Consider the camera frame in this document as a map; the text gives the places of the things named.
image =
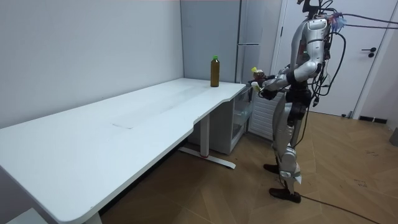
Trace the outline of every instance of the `small object in hand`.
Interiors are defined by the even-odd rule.
[[[266,75],[262,70],[258,70],[256,67],[252,68],[251,71],[253,72],[253,77],[256,81],[264,80]]]
[[[261,91],[261,87],[259,86],[259,83],[258,82],[252,82],[251,83],[251,86],[253,87],[253,90],[254,91],[256,91],[256,92],[260,92]]]

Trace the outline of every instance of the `robot leg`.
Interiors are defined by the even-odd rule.
[[[294,149],[289,147],[289,142],[294,133],[294,121],[290,112],[293,103],[287,103],[285,95],[275,109],[274,117],[274,143],[272,144],[279,166],[279,175],[284,180],[285,189],[270,189],[270,194],[284,199],[300,203],[301,198],[294,192],[294,183],[301,183],[300,166],[297,164],[297,155]]]

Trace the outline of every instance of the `bottle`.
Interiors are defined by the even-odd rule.
[[[214,55],[211,61],[211,75],[210,75],[210,86],[218,87],[220,84],[220,61],[218,56]]]

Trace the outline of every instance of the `black cable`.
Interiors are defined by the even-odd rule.
[[[281,186],[282,186],[283,188],[286,189],[286,186],[282,183],[282,180],[280,179],[280,175],[279,175],[279,183],[281,184]],[[367,220],[367,221],[369,221],[369,222],[373,222],[373,223],[375,223],[375,224],[381,224],[381,223],[379,223],[379,222],[376,222],[376,221],[374,221],[374,220],[371,220],[370,218],[366,218],[366,217],[363,216],[363,215],[360,215],[360,214],[358,214],[358,213],[352,212],[352,211],[347,210],[347,209],[345,209],[345,208],[341,208],[341,207],[336,206],[336,205],[332,205],[332,204],[329,204],[329,203],[326,203],[326,202],[322,202],[322,201],[320,201],[320,200],[316,200],[316,199],[313,199],[313,198],[310,198],[310,197],[307,197],[307,196],[304,196],[304,195],[300,195],[300,196],[303,197],[303,198],[305,198],[305,199],[311,200],[311,201],[313,201],[313,202],[318,202],[318,203],[321,203],[321,204],[324,204],[324,205],[327,205],[327,206],[331,206],[331,207],[333,207],[333,208],[337,208],[337,209],[343,210],[343,211],[345,211],[345,212],[351,213],[351,214],[356,215],[356,216],[358,216],[358,217],[361,217],[361,218],[363,218],[363,219],[365,219],[365,220]]]
[[[343,53],[341,54],[340,63],[338,64],[338,67],[337,67],[337,70],[336,70],[335,75],[334,75],[333,78],[331,79],[331,82],[330,82],[330,84],[329,84],[327,93],[326,93],[326,94],[321,94],[321,93],[319,93],[318,96],[327,96],[327,95],[329,94],[330,89],[331,89],[331,86],[332,86],[333,82],[335,81],[335,78],[336,78],[338,72],[340,71],[341,64],[343,63],[343,59],[344,59],[344,56],[345,56],[345,53],[346,53],[346,47],[347,47],[347,40],[346,40],[346,38],[345,38],[342,34],[340,34],[340,33],[338,33],[338,32],[331,32],[331,34],[336,34],[336,35],[340,36],[340,37],[343,39],[343,41],[344,41]]]
[[[398,27],[376,27],[376,26],[362,26],[362,25],[351,25],[351,24],[346,24],[345,26],[361,27],[361,28],[372,28],[372,29],[398,29]]]
[[[337,9],[330,7],[329,9],[333,10],[333,12],[337,12]]]
[[[320,14],[322,8],[322,0],[318,0],[318,3],[319,3],[318,14]]]
[[[325,37],[325,39],[330,35],[330,40],[329,40],[329,50],[330,50],[330,46],[332,46],[332,43],[333,43],[333,34],[334,33],[332,33],[332,32],[329,32],[327,35],[326,35],[326,37]],[[327,78],[327,76],[328,76],[328,71],[326,71],[326,76],[324,76],[324,73],[325,73],[325,62],[323,62],[323,65],[322,65],[322,71],[321,71],[321,75],[318,75],[317,77],[315,77],[314,79],[313,79],[313,81],[312,81],[312,83],[311,84],[308,84],[308,85],[311,85],[311,89],[312,89],[312,93],[313,93],[313,96],[312,96],[312,99],[314,99],[314,98],[319,98],[319,94],[320,94],[320,92],[321,92],[321,88],[323,88],[323,87],[328,87],[328,85],[323,85],[323,83],[326,81],[326,78]]]
[[[305,124],[304,124],[304,129],[303,129],[303,135],[301,136],[301,139],[296,143],[296,145],[292,147],[293,149],[296,148],[296,146],[298,146],[298,144],[300,144],[301,141],[303,141],[305,129],[307,128],[307,121],[308,121],[309,113],[310,113],[310,107],[307,108],[307,114],[305,115]]]
[[[369,20],[378,21],[378,22],[386,22],[386,23],[390,23],[390,24],[398,24],[398,22],[394,22],[394,21],[385,21],[385,20],[382,20],[382,19],[375,19],[375,18],[370,18],[370,17],[366,17],[366,16],[360,16],[360,15],[350,14],[350,13],[344,13],[342,15],[343,16],[354,16],[354,17],[358,17],[358,18],[362,18],[362,19],[369,19]]]
[[[288,87],[288,86],[290,86],[290,84],[289,85],[287,85],[287,86],[285,86],[285,87],[283,87],[283,88],[281,88],[280,90],[278,90],[278,92],[280,92],[280,91],[282,91],[282,90],[284,90],[286,87]]]
[[[328,3],[328,2],[330,2],[329,5],[323,9],[323,11],[321,12],[321,14],[323,14],[323,13],[325,12],[325,10],[329,8],[329,6],[333,3],[333,0],[327,0],[327,1],[325,1],[325,2],[321,5],[321,9],[322,9],[322,7],[325,6],[325,4]]]

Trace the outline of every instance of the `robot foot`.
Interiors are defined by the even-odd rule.
[[[291,194],[288,189],[269,189],[269,194],[282,200],[290,200],[295,203],[301,202],[301,195],[297,192]]]
[[[263,168],[266,171],[269,171],[273,174],[278,174],[279,175],[279,166],[278,165],[269,165],[269,164],[264,164]]]

